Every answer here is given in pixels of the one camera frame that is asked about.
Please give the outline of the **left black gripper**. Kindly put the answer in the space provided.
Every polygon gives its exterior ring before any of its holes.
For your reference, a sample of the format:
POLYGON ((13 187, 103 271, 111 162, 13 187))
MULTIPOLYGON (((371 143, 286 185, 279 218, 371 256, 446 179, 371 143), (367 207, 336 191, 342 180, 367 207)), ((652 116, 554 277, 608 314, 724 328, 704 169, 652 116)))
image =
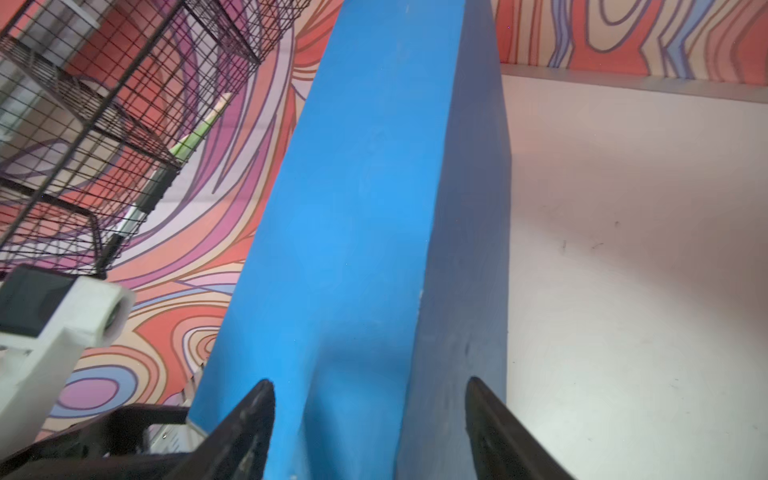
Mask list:
POLYGON ((182 425, 182 406, 131 404, 38 441, 1 460, 3 479, 161 479, 184 453, 151 454, 147 430, 182 425))

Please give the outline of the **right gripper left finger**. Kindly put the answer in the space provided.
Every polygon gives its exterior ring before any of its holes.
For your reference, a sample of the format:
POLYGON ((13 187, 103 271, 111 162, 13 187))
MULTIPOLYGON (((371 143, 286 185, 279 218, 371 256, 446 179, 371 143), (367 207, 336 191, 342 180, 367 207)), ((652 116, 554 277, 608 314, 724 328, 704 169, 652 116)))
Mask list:
POLYGON ((261 480, 275 423, 275 409, 274 385, 263 379, 213 433, 165 477, 261 480))

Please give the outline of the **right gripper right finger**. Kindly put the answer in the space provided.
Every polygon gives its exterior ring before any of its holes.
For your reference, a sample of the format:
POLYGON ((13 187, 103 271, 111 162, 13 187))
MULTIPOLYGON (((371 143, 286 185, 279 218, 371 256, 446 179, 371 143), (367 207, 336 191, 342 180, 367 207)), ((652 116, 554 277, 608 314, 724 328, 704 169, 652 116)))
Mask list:
POLYGON ((466 429, 479 480, 573 480, 480 378, 465 390, 466 429))

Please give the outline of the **blue shoebox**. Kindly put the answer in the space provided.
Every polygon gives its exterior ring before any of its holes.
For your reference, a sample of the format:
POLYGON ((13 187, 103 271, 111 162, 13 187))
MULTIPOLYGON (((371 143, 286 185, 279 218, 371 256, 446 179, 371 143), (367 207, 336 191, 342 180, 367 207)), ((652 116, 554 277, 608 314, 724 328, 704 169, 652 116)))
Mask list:
POLYGON ((267 379, 267 479, 474 478, 466 385, 506 388, 511 160, 489 2, 345 2, 192 422, 267 379))

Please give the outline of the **marker in left basket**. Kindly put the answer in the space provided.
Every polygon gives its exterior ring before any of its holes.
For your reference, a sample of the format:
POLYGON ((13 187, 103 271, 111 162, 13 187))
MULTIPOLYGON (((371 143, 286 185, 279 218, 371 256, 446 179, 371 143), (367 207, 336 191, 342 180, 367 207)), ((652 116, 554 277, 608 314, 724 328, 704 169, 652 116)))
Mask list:
POLYGON ((157 203, 178 176, 180 169, 187 163, 216 120, 221 116, 231 97, 231 92, 224 93, 192 132, 184 136, 170 149, 172 156, 179 162, 178 167, 161 166, 152 171, 138 199, 129 208, 126 217, 111 234, 104 250, 96 260, 95 267, 101 278, 106 277, 107 269, 116 259, 123 245, 137 232, 139 226, 146 220, 146 217, 154 211, 157 203))

